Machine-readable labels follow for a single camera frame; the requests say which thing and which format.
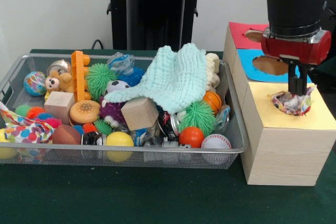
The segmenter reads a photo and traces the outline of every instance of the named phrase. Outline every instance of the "metal basket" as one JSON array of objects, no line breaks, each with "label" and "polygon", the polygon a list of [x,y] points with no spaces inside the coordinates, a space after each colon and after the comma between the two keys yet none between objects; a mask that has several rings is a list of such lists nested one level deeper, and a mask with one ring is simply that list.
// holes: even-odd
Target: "metal basket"
[{"label": "metal basket", "polygon": [[[91,63],[106,63],[109,57],[90,58]],[[70,55],[28,54],[18,58],[0,83],[0,100],[12,111],[21,104],[43,106],[44,97],[29,96],[23,87],[23,80],[32,71],[46,72],[51,63],[59,59],[70,61]],[[135,65],[146,69],[152,59],[136,57]],[[230,70],[225,62],[220,64],[219,75],[221,83],[217,92],[222,99],[226,93],[225,101],[231,106],[225,136],[230,140],[232,149],[0,143],[0,151],[11,147],[18,152],[11,159],[0,159],[0,163],[228,169],[238,153],[247,148],[248,137]],[[5,127],[2,118],[0,127]]]}]

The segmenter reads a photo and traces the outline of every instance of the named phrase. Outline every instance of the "white wall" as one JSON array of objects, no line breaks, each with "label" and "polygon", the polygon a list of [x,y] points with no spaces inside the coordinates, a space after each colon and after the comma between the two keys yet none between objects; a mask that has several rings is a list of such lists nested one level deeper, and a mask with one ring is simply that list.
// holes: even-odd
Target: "white wall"
[{"label": "white wall", "polygon": [[[90,48],[101,39],[111,48],[110,0],[0,0],[0,79],[32,48]],[[266,0],[198,0],[193,42],[223,50],[227,23],[266,23]]]}]

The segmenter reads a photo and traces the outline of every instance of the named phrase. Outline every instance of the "hole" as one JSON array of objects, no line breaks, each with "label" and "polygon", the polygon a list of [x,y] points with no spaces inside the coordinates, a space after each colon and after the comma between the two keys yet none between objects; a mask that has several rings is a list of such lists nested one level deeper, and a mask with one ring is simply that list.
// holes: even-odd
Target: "hole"
[{"label": "hole", "polygon": [[263,31],[260,30],[249,30],[245,33],[245,37],[253,42],[261,42],[261,39],[263,37]]},{"label": "hole", "polygon": [[267,56],[259,56],[253,59],[252,63],[256,69],[273,76],[282,76],[288,72],[286,63]]}]

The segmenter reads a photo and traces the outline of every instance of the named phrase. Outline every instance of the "blue paper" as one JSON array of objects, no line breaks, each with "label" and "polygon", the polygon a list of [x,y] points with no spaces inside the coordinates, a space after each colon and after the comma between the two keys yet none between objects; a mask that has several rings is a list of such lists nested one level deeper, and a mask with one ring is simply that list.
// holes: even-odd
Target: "blue paper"
[{"label": "blue paper", "polygon": [[[241,64],[247,77],[254,81],[262,82],[288,82],[288,74],[285,73],[281,76],[274,76],[272,74],[261,72],[255,66],[253,66],[253,60],[259,56],[264,56],[262,50],[255,49],[238,49],[238,55],[240,57]],[[296,67],[296,74],[300,76],[299,68]]]}]

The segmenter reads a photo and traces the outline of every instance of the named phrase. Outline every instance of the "cable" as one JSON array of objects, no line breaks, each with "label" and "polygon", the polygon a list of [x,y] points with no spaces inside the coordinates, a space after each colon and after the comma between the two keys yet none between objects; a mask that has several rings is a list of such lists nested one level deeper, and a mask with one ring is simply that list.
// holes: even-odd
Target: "cable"
[{"label": "cable", "polygon": [[94,41],[94,43],[93,43],[91,49],[94,49],[94,47],[96,46],[97,42],[99,43],[101,49],[104,49],[103,43],[102,43],[100,40],[98,40],[98,39],[96,39],[96,40]]}]

